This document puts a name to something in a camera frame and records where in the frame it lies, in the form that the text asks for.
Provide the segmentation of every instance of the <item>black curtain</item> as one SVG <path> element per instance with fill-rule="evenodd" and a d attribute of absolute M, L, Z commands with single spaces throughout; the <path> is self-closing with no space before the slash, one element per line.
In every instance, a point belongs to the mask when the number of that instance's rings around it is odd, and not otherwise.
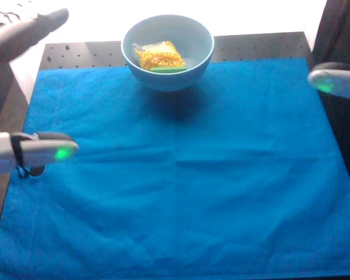
<path fill-rule="evenodd" d="M 328 0 L 319 25 L 313 57 L 350 64 L 350 0 Z M 319 93 L 350 175 L 350 100 Z"/>

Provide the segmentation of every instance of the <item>bowl rim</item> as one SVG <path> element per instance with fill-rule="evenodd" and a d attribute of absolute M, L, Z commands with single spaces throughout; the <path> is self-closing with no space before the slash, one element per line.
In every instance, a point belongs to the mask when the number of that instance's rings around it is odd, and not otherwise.
<path fill-rule="evenodd" d="M 151 72 L 151 71 L 148 71 L 148 70 L 145 70 L 145 69 L 142 69 L 140 68 L 139 66 L 135 65 L 134 63 L 131 62 L 131 60 L 128 59 L 128 57 L 126 56 L 124 50 L 123 50 L 123 43 L 124 43 L 124 40 L 126 39 L 126 36 L 128 34 L 128 32 L 130 32 L 130 30 L 132 28 L 134 28 L 136 25 L 138 25 L 139 23 L 143 22 L 144 20 L 148 20 L 148 19 L 151 19 L 151 18 L 156 18 L 156 17 L 161 17 L 161 16 L 180 16 L 182 18 L 187 18 L 187 19 L 191 19 L 191 20 L 194 20 L 195 22 L 198 22 L 200 25 L 204 26 L 207 30 L 207 32 L 209 33 L 210 37 L 211 37 L 211 50 L 209 52 L 209 54 L 206 56 L 206 58 L 204 60 L 202 60 L 199 64 L 197 64 L 195 67 L 192 67 L 191 69 L 187 69 L 185 71 L 182 71 L 182 72 L 178 72 L 178 73 L 155 73 L 155 72 Z M 179 74 L 184 74 L 184 73 L 187 73 L 189 71 L 192 71 L 194 70 L 195 68 L 198 68 L 200 67 L 202 64 L 205 63 L 205 61 L 207 61 L 210 56 L 212 55 L 212 52 L 214 51 L 214 36 L 211 34 L 210 30 L 201 22 L 199 22 L 198 20 L 195 20 L 191 17 L 188 17 L 188 16 L 182 16 L 182 15 L 175 15 L 175 14 L 165 14 L 165 15 L 157 15 L 157 16 L 151 16 L 151 17 L 147 17 L 146 19 L 143 19 L 143 20 L 140 20 L 138 23 L 134 24 L 133 26 L 131 26 L 128 31 L 125 33 L 124 37 L 123 37 L 123 40 L 121 41 L 121 52 L 124 56 L 124 59 L 129 63 L 131 64 L 133 67 L 137 68 L 138 70 L 141 70 L 141 71 L 144 71 L 144 72 L 147 72 L 147 73 L 150 73 L 150 74 L 153 74 L 153 75 L 179 75 Z"/>

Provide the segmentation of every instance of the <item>green led light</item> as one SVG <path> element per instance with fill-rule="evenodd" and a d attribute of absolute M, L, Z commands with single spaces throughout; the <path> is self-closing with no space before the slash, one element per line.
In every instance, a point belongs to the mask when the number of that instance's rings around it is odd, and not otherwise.
<path fill-rule="evenodd" d="M 54 159 L 56 160 L 64 160 L 70 158 L 73 154 L 74 150 L 69 147 L 59 148 L 54 154 Z"/>
<path fill-rule="evenodd" d="M 321 90 L 322 92 L 330 93 L 334 89 L 334 85 L 332 85 L 331 83 L 325 83 L 322 85 L 317 85 L 316 88 Z"/>

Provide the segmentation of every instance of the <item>blue tablecloth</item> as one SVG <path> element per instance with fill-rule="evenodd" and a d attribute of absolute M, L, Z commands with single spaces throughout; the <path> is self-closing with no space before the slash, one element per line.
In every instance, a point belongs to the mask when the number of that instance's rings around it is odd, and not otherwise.
<path fill-rule="evenodd" d="M 0 279 L 350 275 L 350 179 L 307 74 L 223 62 L 155 93 L 126 67 L 41 71 L 24 131 L 80 152 L 12 174 Z"/>

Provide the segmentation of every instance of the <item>table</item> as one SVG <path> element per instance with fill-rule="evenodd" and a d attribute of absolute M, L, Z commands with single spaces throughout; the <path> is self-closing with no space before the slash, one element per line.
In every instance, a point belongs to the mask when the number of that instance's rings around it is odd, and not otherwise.
<path fill-rule="evenodd" d="M 240 61 L 279 57 L 306 57 L 309 68 L 313 67 L 312 54 L 303 32 L 271 33 L 215 37 L 212 61 Z M 89 43 L 57 43 L 45 46 L 40 69 L 113 67 L 125 65 L 119 41 Z M 333 128 L 346 167 L 350 174 L 350 125 L 338 115 L 337 108 L 345 111 L 350 104 L 344 100 L 320 94 L 328 119 Z M 21 131 L 25 121 L 27 103 L 23 95 L 12 90 L 0 115 L 0 131 Z M 8 175 L 0 176 L 0 212 L 8 187 Z"/>

